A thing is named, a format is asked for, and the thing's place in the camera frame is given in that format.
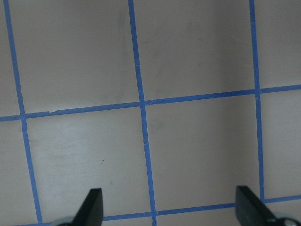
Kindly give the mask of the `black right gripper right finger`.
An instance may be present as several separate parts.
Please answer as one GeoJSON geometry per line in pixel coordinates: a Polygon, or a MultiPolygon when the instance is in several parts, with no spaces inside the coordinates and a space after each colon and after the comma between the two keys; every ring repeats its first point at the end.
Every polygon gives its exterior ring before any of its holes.
{"type": "Polygon", "coordinates": [[[248,186],[235,190],[235,215],[241,226],[277,226],[278,219],[248,186]]]}

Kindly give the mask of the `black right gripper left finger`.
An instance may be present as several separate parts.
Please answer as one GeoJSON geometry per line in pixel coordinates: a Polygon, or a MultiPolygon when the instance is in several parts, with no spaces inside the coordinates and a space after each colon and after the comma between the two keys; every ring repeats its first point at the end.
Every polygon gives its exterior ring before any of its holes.
{"type": "Polygon", "coordinates": [[[103,222],[103,194],[101,188],[91,189],[75,215],[72,226],[101,226],[103,222]]]}

